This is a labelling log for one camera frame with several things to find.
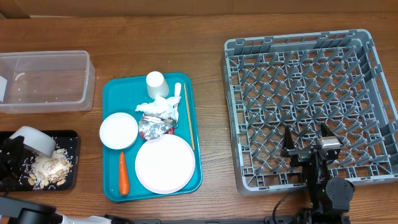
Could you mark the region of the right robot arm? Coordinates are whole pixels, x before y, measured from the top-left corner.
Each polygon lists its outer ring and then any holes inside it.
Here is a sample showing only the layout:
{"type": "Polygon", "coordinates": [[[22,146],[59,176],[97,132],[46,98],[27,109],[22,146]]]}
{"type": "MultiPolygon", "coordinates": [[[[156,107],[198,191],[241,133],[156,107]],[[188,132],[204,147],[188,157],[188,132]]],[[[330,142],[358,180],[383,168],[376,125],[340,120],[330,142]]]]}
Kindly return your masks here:
{"type": "Polygon", "coordinates": [[[307,189],[310,196],[310,208],[303,208],[299,213],[287,220],[287,223],[349,223],[349,204],[353,198],[354,185],[341,177],[332,177],[328,170],[328,162],[338,158],[342,141],[322,123],[321,136],[317,143],[303,149],[295,147],[290,128],[285,127],[282,157],[290,159],[291,167],[301,167],[302,177],[306,183],[304,188],[290,193],[293,196],[307,189]]]}

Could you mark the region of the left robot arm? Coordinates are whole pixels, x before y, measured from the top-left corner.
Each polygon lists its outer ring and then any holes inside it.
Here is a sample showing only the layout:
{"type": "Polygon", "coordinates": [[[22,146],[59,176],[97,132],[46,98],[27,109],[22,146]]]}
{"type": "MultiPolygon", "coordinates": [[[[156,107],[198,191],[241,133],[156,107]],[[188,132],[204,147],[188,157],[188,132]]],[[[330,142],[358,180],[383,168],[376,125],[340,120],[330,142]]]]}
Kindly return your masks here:
{"type": "Polygon", "coordinates": [[[17,184],[20,174],[17,165],[24,152],[24,137],[8,139],[1,145],[5,153],[1,156],[1,183],[9,184],[6,193],[1,196],[1,216],[8,217],[9,223],[19,224],[111,224],[105,217],[69,218],[57,214],[54,206],[33,203],[8,197],[7,194],[17,184]]]}

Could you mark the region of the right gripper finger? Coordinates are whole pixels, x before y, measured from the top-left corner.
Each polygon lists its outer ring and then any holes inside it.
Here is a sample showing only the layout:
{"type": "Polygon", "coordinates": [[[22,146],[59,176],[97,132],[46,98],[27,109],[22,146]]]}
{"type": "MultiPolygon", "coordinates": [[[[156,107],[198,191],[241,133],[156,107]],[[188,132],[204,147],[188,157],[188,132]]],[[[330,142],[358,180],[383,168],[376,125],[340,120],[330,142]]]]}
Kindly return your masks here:
{"type": "Polygon", "coordinates": [[[323,138],[325,138],[325,137],[334,137],[334,138],[336,138],[339,141],[340,146],[343,145],[343,141],[330,130],[330,128],[327,126],[326,123],[321,123],[320,124],[320,129],[321,129],[321,136],[323,138]]]}
{"type": "Polygon", "coordinates": [[[292,135],[290,133],[289,126],[285,127],[284,140],[283,140],[282,148],[283,148],[283,150],[295,149],[295,144],[294,144],[294,141],[292,139],[292,135]]]}

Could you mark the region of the grey bowl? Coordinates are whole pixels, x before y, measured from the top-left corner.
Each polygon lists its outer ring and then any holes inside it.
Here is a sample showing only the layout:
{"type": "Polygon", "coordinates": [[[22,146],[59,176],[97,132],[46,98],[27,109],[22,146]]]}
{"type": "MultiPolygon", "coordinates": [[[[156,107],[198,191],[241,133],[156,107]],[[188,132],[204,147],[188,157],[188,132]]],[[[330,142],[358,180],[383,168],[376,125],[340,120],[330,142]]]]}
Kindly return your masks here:
{"type": "Polygon", "coordinates": [[[43,154],[52,157],[56,149],[55,140],[49,135],[29,126],[23,126],[13,133],[9,139],[15,139],[22,136],[24,138],[23,145],[26,149],[37,154],[43,154]]]}

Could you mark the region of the foil wrapper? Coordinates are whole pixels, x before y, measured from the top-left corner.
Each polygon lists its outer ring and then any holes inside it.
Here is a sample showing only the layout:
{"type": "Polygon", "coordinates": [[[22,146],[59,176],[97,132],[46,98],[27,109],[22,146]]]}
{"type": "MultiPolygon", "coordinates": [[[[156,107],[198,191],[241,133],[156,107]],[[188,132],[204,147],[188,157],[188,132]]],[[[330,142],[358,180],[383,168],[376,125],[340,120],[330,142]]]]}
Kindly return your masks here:
{"type": "Polygon", "coordinates": [[[139,121],[139,134],[144,140],[158,139],[164,134],[174,134],[178,123],[174,119],[164,119],[144,115],[139,121]]]}

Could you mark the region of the white bowl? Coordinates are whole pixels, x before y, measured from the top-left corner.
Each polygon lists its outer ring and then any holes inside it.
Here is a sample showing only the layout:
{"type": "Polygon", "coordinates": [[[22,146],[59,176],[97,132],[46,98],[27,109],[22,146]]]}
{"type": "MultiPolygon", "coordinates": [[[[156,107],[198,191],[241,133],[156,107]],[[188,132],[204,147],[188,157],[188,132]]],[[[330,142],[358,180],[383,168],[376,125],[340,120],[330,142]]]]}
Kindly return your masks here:
{"type": "Polygon", "coordinates": [[[138,135],[138,123],[128,113],[113,113],[106,117],[99,129],[99,138],[104,146],[120,150],[133,145],[138,135]]]}

